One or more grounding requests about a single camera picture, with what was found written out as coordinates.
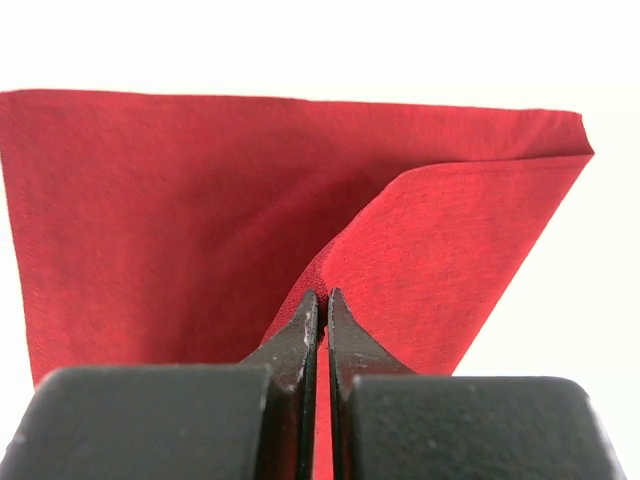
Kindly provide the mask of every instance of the red paper napkin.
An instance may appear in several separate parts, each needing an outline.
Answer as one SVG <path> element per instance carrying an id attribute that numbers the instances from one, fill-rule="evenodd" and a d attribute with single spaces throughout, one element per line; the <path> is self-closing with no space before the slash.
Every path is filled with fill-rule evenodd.
<path id="1" fill-rule="evenodd" d="M 570 112 L 20 91 L 0 154 L 37 382 L 236 362 L 334 286 L 402 362 L 450 374 L 593 152 Z"/>

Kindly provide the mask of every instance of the red fabric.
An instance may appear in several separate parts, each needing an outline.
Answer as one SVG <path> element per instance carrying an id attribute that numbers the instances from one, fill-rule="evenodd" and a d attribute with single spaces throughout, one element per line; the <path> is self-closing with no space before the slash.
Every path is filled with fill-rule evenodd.
<path id="1" fill-rule="evenodd" d="M 593 152 L 569 112 L 26 91 L 0 153 L 37 382 L 235 362 L 334 286 L 449 374 Z M 325 479 L 326 344 L 319 378 Z"/>

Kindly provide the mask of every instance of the white background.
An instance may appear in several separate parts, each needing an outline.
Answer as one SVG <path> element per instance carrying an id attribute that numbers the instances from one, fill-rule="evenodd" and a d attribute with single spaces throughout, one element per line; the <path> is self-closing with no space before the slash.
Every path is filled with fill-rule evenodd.
<path id="1" fill-rule="evenodd" d="M 636 2 L 231 3 L 0 0 L 0 90 L 227 93 L 583 113 L 596 156 L 457 374 L 577 380 L 628 478 L 640 479 Z M 2 200 L 0 445 L 33 392 L 21 302 Z"/>

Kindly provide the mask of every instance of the red tissue paper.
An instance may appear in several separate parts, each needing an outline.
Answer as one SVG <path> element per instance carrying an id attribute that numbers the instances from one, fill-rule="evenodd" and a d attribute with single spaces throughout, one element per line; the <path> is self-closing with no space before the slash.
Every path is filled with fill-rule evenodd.
<path id="1" fill-rule="evenodd" d="M 37 90 L 0 94 L 0 155 L 38 382 L 237 362 L 336 286 L 450 374 L 593 151 L 562 111 Z"/>

